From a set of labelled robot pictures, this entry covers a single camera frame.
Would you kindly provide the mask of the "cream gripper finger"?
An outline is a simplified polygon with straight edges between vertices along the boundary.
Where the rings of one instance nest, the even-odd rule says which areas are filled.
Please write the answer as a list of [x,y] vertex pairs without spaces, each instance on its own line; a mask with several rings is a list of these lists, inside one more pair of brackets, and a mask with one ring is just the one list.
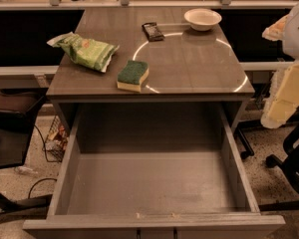
[[282,41],[284,37],[284,29],[287,21],[287,15],[280,18],[271,26],[267,27],[263,33],[262,37],[269,41]]
[[269,94],[260,122],[266,128],[279,128],[299,108],[299,61],[274,74]]

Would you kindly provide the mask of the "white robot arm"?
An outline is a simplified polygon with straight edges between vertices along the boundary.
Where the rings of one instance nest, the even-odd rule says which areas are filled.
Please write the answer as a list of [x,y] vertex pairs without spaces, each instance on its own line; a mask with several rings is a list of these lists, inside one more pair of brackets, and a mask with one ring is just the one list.
[[287,69],[274,73],[260,120],[267,128],[279,128],[299,107],[299,2],[288,15],[266,28],[262,37],[270,41],[281,40],[283,52],[295,59]]

